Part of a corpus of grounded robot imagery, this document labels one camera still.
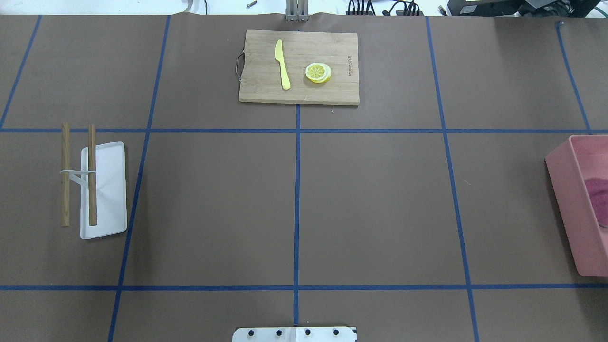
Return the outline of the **pink grey-edged cleaning cloth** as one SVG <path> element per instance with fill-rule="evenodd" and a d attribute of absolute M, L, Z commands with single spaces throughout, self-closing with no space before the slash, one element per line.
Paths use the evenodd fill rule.
<path fill-rule="evenodd" d="M 584 180 L 598 225 L 608 227 L 608 180 L 606 178 L 587 178 Z"/>

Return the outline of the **bamboo cutting board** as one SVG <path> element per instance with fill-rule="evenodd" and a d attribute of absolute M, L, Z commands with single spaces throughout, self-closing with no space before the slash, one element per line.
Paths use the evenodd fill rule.
<path fill-rule="evenodd" d="M 274 52 L 283 41 L 291 88 L 282 89 Z M 358 106 L 359 40 L 356 33 L 287 32 L 249 29 L 243 50 L 239 100 L 247 103 Z M 332 76 L 315 84 L 305 76 L 314 62 L 328 64 Z"/>

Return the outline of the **yellow lemon slices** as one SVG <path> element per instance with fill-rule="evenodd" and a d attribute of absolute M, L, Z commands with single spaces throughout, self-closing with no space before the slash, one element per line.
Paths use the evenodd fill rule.
<path fill-rule="evenodd" d="M 328 64 L 314 62 L 309 64 L 305 69 L 305 76 L 315 84 L 323 84 L 328 82 L 332 76 L 332 69 Z"/>

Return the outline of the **yellow plastic knife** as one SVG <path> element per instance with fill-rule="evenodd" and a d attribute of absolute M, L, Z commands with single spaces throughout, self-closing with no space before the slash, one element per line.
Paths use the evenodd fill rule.
<path fill-rule="evenodd" d="M 287 91 L 291 88 L 291 82 L 290 82 L 289 75 L 287 74 L 285 58 L 283 55 L 282 39 L 278 39 L 278 41 L 276 41 L 274 56 L 275 56 L 275 60 L 279 64 L 281 87 L 283 90 Z"/>

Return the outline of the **white plastic rack tray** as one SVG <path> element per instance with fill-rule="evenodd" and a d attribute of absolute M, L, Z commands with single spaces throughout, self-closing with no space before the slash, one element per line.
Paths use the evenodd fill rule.
<path fill-rule="evenodd" d="M 100 238 L 128 226 L 126 161 L 121 141 L 96 145 L 97 225 L 89 225 L 88 184 L 81 187 L 80 237 Z"/>

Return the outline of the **black laptop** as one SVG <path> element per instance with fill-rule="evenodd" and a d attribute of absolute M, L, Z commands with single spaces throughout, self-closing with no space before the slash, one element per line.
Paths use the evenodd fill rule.
<path fill-rule="evenodd" d="M 524 0 L 448 0 L 453 17 L 502 17 L 515 14 Z"/>

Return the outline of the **pink plastic bin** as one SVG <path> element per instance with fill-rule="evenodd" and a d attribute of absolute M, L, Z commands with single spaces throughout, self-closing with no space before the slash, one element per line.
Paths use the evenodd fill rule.
<path fill-rule="evenodd" d="M 584 184 L 607 179 L 606 135 L 571 135 L 545 156 L 577 272 L 607 277 L 607 228 L 599 226 Z"/>

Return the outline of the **aluminium frame post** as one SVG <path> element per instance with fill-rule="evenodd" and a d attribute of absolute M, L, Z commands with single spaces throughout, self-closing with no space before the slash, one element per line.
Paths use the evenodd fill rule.
<path fill-rule="evenodd" d="M 286 2 L 286 21 L 287 22 L 307 22 L 309 20 L 309 1 L 308 0 L 287 0 Z"/>

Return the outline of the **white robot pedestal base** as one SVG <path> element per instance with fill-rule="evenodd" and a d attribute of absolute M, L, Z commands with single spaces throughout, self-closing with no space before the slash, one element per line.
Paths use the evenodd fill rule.
<path fill-rule="evenodd" d="M 234 331 L 233 342 L 356 342 L 356 328 L 321 327 L 242 327 Z"/>

